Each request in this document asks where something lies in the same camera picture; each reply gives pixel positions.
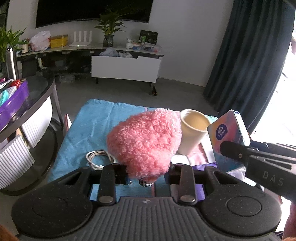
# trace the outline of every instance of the purple basket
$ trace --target purple basket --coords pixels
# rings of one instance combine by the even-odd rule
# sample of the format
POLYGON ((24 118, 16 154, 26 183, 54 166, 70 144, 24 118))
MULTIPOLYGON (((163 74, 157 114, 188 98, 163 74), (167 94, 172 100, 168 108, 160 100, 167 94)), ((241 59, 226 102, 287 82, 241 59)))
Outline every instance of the purple basket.
POLYGON ((0 131, 18 112, 24 101, 29 97, 28 82, 23 82, 16 92, 0 107, 0 131))

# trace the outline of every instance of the dark blue curtain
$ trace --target dark blue curtain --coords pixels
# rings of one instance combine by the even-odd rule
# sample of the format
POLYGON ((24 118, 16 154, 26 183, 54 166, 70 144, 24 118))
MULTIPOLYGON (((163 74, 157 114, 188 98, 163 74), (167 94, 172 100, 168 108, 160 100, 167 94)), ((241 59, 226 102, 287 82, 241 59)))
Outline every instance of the dark blue curtain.
POLYGON ((240 112, 251 133, 278 83, 295 10, 283 0, 234 0, 205 98, 219 116, 240 112))

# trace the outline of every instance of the white drawer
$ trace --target white drawer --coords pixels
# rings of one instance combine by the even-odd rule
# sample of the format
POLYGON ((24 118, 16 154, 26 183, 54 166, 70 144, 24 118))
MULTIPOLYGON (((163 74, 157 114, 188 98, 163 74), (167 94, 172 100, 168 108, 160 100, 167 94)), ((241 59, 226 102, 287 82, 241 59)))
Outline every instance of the white drawer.
POLYGON ((138 58, 92 56, 91 76, 155 83, 160 63, 160 59, 142 56, 138 58))
POLYGON ((17 135, 0 150, 0 189, 20 178, 34 162, 22 137, 17 135))
POLYGON ((52 119, 52 103, 50 97, 22 125, 22 130, 31 147, 35 147, 46 132, 52 119))

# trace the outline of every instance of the tv stand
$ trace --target tv stand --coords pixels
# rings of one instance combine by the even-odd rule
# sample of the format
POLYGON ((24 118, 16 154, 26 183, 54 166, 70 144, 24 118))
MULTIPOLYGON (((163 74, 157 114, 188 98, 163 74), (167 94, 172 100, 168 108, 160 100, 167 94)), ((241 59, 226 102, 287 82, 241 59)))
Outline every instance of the tv stand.
POLYGON ((58 47, 47 49, 41 52, 30 52, 18 55, 17 60, 22 62, 22 76, 32 76, 36 73, 36 61, 38 58, 43 60, 44 66, 51 68, 56 75, 69 73, 68 69, 56 69, 51 66, 54 60, 64 59, 67 63, 70 60, 79 61, 82 57, 86 58, 91 65, 91 74, 96 78, 112 78, 124 80, 137 80, 147 82, 150 86, 150 94, 157 95, 155 90, 156 80, 159 78, 159 69, 163 54, 148 52, 145 50, 126 49, 124 47, 114 47, 117 52, 129 52, 134 58, 120 58, 100 56, 99 54, 107 48, 102 45, 89 45, 78 47, 58 47))

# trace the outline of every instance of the white plastic bag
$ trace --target white plastic bag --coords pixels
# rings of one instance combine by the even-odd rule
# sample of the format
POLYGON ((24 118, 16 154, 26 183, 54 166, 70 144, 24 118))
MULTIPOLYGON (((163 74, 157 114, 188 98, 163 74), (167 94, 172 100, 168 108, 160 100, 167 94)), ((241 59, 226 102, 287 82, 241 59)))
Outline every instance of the white plastic bag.
POLYGON ((107 48, 104 52, 101 52, 99 55, 118 57, 118 52, 114 48, 107 48))
POLYGON ((121 58, 133 58, 133 56, 129 52, 119 53, 119 57, 121 57, 121 58))
POLYGON ((161 47, 158 44, 144 43, 144 50, 154 53, 160 53, 161 47))
POLYGON ((73 75, 73 74, 60 75, 59 81, 61 83, 73 83, 75 81, 75 75, 73 75))
POLYGON ((30 44, 34 51, 43 51, 50 46, 50 32, 43 31, 31 38, 30 44))

